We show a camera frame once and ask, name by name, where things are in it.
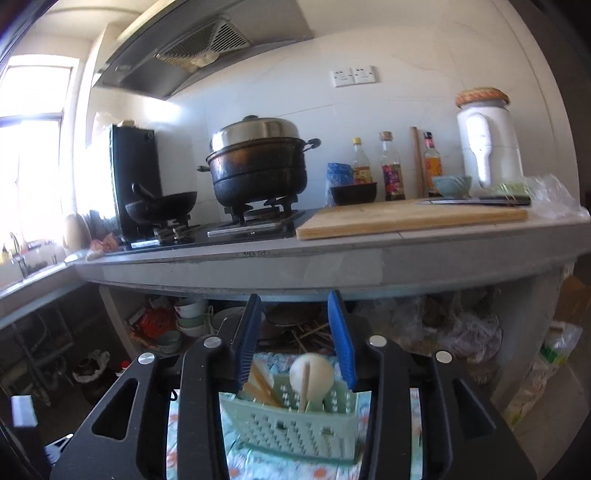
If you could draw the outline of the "dark sauce bottle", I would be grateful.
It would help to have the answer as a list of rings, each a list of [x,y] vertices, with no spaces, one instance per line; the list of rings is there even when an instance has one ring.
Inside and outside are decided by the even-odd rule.
[[[382,172],[385,184],[387,201],[405,200],[405,187],[400,155],[394,148],[393,134],[390,131],[381,131],[382,141]]]

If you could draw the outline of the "white plastic spoon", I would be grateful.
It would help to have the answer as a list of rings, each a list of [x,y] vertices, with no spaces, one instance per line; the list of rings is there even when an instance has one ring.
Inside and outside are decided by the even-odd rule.
[[[334,385],[334,369],[331,363],[321,355],[307,353],[298,356],[290,367],[290,387],[299,396],[301,392],[301,373],[305,362],[310,363],[311,366],[308,405],[311,405],[311,408],[320,408],[325,396],[329,394],[332,385]]]

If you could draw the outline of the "black trash bin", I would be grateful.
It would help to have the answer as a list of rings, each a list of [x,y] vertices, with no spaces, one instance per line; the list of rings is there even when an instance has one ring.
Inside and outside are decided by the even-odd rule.
[[[110,353],[94,350],[81,359],[72,371],[72,377],[80,385],[84,399],[95,406],[117,380],[117,374],[109,367]]]

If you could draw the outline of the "orange label sauce bottle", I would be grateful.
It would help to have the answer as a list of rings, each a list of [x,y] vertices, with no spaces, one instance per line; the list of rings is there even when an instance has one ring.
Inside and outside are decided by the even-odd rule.
[[[432,133],[430,131],[424,131],[423,137],[425,142],[424,165],[428,196],[438,197],[440,193],[435,186],[434,179],[443,175],[441,155],[435,147]]]

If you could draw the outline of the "black bowl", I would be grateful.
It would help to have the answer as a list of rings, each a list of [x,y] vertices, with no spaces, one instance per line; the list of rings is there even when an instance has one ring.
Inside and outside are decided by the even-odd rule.
[[[329,188],[337,206],[373,203],[377,197],[377,183],[333,186]]]

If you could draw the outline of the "gas stove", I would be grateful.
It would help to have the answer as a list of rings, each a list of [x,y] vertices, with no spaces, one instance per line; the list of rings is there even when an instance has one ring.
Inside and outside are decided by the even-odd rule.
[[[245,205],[242,210],[224,208],[231,219],[206,225],[169,222],[167,225],[140,227],[133,239],[122,237],[123,251],[161,251],[209,245],[247,243],[293,238],[297,227],[314,210],[296,208],[297,196],[271,199],[262,208]]]

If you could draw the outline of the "light green bowl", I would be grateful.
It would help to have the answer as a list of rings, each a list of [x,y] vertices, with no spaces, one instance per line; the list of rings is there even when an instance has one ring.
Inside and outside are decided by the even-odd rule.
[[[465,198],[470,195],[472,177],[466,175],[437,176],[433,178],[437,192],[446,198]]]

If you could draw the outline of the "sauce bottle yellow cap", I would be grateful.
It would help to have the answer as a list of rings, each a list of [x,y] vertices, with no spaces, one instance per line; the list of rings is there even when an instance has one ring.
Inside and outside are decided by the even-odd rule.
[[[363,151],[363,142],[360,137],[353,138],[353,180],[356,184],[370,184],[373,182],[370,172],[370,161]]]

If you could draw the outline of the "wooden cutting board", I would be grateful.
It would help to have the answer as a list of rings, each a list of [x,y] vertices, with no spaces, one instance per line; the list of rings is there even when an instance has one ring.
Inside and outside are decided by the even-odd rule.
[[[297,227],[308,241],[403,231],[521,222],[528,210],[484,205],[437,205],[417,200],[367,203],[318,210]]]

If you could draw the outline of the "kitchen knife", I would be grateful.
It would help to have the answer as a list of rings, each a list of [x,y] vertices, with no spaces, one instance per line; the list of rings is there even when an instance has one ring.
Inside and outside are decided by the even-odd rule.
[[[496,195],[470,198],[433,197],[420,201],[425,205],[480,205],[495,207],[530,207],[532,200],[529,196]]]

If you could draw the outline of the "wooden rolling pin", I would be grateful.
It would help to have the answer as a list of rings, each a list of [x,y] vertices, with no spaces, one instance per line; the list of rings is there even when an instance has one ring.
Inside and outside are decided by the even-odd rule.
[[[418,197],[424,198],[425,197],[425,180],[424,180],[424,172],[423,172],[423,154],[422,154],[422,150],[421,150],[419,130],[416,126],[410,127],[410,135],[412,137],[413,145],[414,145],[414,160],[415,160],[415,167],[416,167]]]

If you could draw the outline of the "white wall socket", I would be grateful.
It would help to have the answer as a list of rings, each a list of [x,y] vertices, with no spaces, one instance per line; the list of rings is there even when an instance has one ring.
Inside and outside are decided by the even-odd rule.
[[[329,72],[329,77],[334,88],[374,84],[379,81],[377,71],[373,66],[337,69]]]

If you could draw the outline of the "black steamer pot with lid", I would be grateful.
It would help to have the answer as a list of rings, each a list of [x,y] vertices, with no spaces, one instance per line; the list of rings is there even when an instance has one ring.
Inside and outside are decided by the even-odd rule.
[[[322,140],[301,139],[293,122],[246,116],[214,133],[199,172],[211,175],[214,195],[228,208],[300,195],[308,186],[305,153]]]

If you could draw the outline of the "mint green utensil holder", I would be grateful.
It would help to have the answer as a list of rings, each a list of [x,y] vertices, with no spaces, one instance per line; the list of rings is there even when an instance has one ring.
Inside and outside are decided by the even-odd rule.
[[[365,442],[370,393],[354,393],[341,380],[322,400],[301,412],[300,395],[287,374],[274,377],[274,391],[283,401],[274,407],[247,393],[221,394],[222,413],[238,440],[250,447],[296,458],[353,463]]]

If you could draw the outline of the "range hood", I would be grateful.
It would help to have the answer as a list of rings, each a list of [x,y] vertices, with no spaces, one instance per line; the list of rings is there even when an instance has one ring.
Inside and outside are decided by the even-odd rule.
[[[157,1],[115,38],[94,81],[167,100],[233,64],[313,38],[296,1]]]

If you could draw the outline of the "white jar with woven lid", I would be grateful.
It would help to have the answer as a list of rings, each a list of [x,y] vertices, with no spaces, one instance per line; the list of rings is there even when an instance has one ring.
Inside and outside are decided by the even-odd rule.
[[[520,147],[506,93],[477,87],[456,95],[464,171],[473,196],[524,176]]]

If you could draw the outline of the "black wok pan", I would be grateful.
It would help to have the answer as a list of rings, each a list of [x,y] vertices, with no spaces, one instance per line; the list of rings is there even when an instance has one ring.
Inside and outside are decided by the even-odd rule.
[[[197,203],[197,191],[156,197],[139,183],[132,183],[131,190],[137,200],[126,204],[125,209],[133,221],[142,225],[167,224],[169,221],[187,225],[190,211]]]

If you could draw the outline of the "wooden chopstick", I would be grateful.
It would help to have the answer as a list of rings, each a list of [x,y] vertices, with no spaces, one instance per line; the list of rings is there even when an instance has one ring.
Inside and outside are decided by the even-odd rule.
[[[303,367],[303,372],[301,373],[301,400],[300,400],[300,411],[304,413],[308,406],[308,385],[310,385],[310,374],[311,374],[311,366],[310,363],[305,362]]]
[[[253,387],[266,394],[270,398],[270,405],[274,407],[283,408],[283,401],[276,394],[273,389],[274,379],[273,374],[266,367],[259,358],[252,360],[252,367],[250,367],[249,382],[252,383]]]

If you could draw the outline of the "stack of bowls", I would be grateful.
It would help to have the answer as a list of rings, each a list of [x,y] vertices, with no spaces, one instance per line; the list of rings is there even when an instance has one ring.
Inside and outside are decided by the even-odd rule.
[[[183,335],[199,338],[211,333],[207,300],[181,298],[173,307],[176,313],[176,328]]]

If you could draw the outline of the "floral quilted table cloth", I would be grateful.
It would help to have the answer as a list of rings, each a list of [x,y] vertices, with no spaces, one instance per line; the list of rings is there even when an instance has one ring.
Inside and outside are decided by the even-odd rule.
[[[287,374],[297,355],[281,353],[257,353],[256,359],[273,375]],[[423,446],[421,406],[418,389],[411,389],[412,411],[412,462],[409,479],[423,478]],[[178,402],[171,401],[168,414],[166,441],[166,479],[177,479],[177,411]],[[370,393],[358,394],[356,418],[358,439],[365,446],[365,437],[370,413]],[[308,461],[286,456],[277,456],[249,448],[238,440],[228,415],[221,409],[222,431],[230,479],[359,479],[362,459],[355,464],[338,464],[324,461]]]

